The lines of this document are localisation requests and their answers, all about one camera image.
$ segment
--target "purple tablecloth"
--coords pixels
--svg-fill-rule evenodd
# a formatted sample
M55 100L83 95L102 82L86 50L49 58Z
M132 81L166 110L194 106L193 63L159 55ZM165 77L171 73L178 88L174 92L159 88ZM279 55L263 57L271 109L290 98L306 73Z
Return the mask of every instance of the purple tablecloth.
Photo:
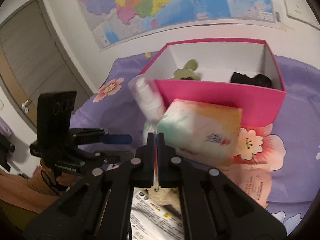
M145 117L127 85L154 54L117 59L101 89L71 117L71 127L103 128L113 134L130 134L132 143L127 146L98 143L83 146L83 149L135 151L142 145ZM264 137L263 152L254 158L273 162L267 210L290 233L320 187L320 71L290 58L277 56L276 59L287 95L273 124L263 129L250 129Z

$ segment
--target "open box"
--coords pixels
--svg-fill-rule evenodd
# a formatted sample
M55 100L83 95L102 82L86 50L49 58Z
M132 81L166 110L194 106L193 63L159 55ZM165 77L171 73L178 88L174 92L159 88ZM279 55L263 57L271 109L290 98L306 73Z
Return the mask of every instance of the open box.
M173 73L195 59L201 81L174 80ZM261 73L273 88L230 83L233 72L249 77ZM281 108L285 89L277 62L266 41L208 38L167 43L142 69L155 79L166 106L175 99L242 108L242 124L263 127Z

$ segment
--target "door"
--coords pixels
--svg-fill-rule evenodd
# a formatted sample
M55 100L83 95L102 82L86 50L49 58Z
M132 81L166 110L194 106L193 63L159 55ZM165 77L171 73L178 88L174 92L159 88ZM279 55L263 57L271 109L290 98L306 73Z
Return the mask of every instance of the door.
M41 93L76 90L75 111L92 95L45 13L33 0L0 27L1 78L20 114L34 126Z

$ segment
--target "electrical outlet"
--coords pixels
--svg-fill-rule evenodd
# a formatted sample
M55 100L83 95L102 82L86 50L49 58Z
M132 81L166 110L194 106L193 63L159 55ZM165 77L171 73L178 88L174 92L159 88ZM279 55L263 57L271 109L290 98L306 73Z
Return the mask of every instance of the electrical outlet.
M307 2L305 0L284 0L287 16L310 24Z

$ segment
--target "green plush toy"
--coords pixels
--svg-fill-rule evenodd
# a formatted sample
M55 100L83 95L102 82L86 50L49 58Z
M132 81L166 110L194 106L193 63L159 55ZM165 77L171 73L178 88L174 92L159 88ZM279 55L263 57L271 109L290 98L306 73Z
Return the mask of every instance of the green plush toy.
M189 60L183 69L177 69L174 72L174 79L201 80L200 75L195 73L198 68L198 62L195 59Z

